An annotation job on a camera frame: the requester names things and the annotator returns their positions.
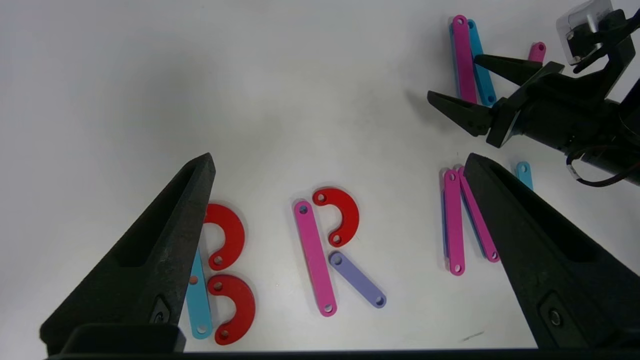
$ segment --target lavender plastic link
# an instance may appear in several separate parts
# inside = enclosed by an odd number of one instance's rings
[[[387,304],[387,297],[343,253],[332,252],[329,264],[342,275],[365,299],[378,309]]]
[[[493,244],[493,239],[491,239],[489,229],[486,228],[486,224],[484,223],[484,219],[482,218],[482,213],[480,212],[480,208],[478,208],[476,198],[474,198],[474,194],[471,192],[471,188],[469,187],[469,183],[467,182],[464,173],[465,167],[461,167],[458,169],[458,174],[460,175],[460,185],[462,187],[462,194],[465,196],[465,204],[467,205],[467,209],[469,210],[471,221],[474,223],[476,236],[480,241],[480,246],[482,246],[484,256],[487,258],[487,260],[492,263],[497,263],[498,261],[500,261],[498,250]]]
[[[447,170],[444,174],[444,218],[449,271],[460,276],[465,272],[465,248],[462,242],[460,177],[455,170]]]

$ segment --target black mark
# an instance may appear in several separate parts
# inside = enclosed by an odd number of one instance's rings
[[[475,338],[476,336],[480,336],[482,334],[484,334],[484,331],[478,332],[477,334],[473,334],[471,336],[467,336],[466,338],[460,340],[460,342],[463,343],[463,342],[465,342],[465,341],[467,341],[469,339]]]

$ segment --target cable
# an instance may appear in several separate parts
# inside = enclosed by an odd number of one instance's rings
[[[635,154],[638,154],[638,156],[640,156],[640,152],[638,151],[633,151],[633,150],[629,150],[627,148],[621,147],[621,146],[612,146],[612,145],[594,145],[594,146],[587,146],[583,149],[580,150],[576,150],[574,152],[569,153],[569,155],[567,155],[566,157],[566,168],[569,170],[569,172],[571,173],[571,175],[573,176],[573,178],[578,181],[580,184],[585,184],[588,186],[593,186],[594,188],[603,188],[605,186],[609,186],[612,184],[617,183],[618,181],[624,180],[625,178],[627,178],[631,173],[633,173],[636,170],[640,170],[640,161],[638,161],[637,163],[631,165],[630,167],[628,167],[628,169],[608,178],[608,179],[604,179],[601,181],[587,181],[583,178],[580,177],[580,175],[578,175],[578,173],[575,171],[575,169],[573,168],[573,165],[571,165],[573,163],[574,160],[576,160],[577,158],[582,157],[582,155],[584,155],[585,152],[588,151],[604,151],[604,150],[626,150],[629,152],[633,152]]]

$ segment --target robotic arm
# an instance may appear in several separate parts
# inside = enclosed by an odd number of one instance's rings
[[[428,101],[473,136],[503,146],[513,135],[525,135],[567,155],[576,180],[590,186],[607,186],[622,179],[640,185],[640,80],[621,102],[607,99],[636,55],[631,33],[640,27],[640,10],[626,19],[613,10],[610,0],[592,0],[573,9],[557,22],[563,47],[574,73],[607,56],[599,71],[571,78],[560,74],[555,62],[479,55],[474,62],[520,86],[492,108],[430,91]],[[612,178],[591,182],[581,179],[571,162],[582,157]]]

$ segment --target purple bar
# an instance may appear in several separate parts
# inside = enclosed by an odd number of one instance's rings
[[[453,29],[453,42],[456,48],[456,70],[458,71],[460,98],[477,104],[474,61],[471,57],[467,18],[462,15],[455,16],[451,23],[451,28]]]
[[[326,260],[324,260],[322,241],[318,234],[313,209],[308,201],[301,200],[294,205],[293,211],[318,310],[323,316],[329,317],[338,311],[338,305],[335,302],[335,296],[333,296],[333,286],[331,286],[329,269],[326,267]]]
[[[387,297],[369,280],[343,253],[336,251],[329,255],[329,264],[342,275],[371,305],[381,309],[387,304]]]
[[[462,242],[460,177],[455,170],[447,170],[444,174],[444,211],[449,271],[460,276],[465,272],[465,248]]]
[[[467,203],[467,209],[469,210],[469,214],[471,215],[471,221],[474,223],[476,235],[478,237],[478,240],[480,240],[480,245],[483,248],[483,252],[487,260],[491,261],[492,263],[497,263],[498,261],[500,261],[498,250],[496,250],[495,245],[493,244],[493,239],[491,239],[491,235],[489,234],[489,230],[486,228],[486,224],[484,223],[484,219],[482,218],[482,213],[480,212],[480,208],[478,208],[476,198],[474,198],[474,194],[471,192],[471,188],[469,188],[469,183],[464,176],[464,172],[465,167],[461,167],[458,169],[458,174],[460,175],[460,184],[462,187],[462,194],[464,194],[465,196],[465,202]]]
[[[539,63],[545,61],[547,46],[543,42],[536,42],[531,46],[529,51],[529,61],[537,61]]]

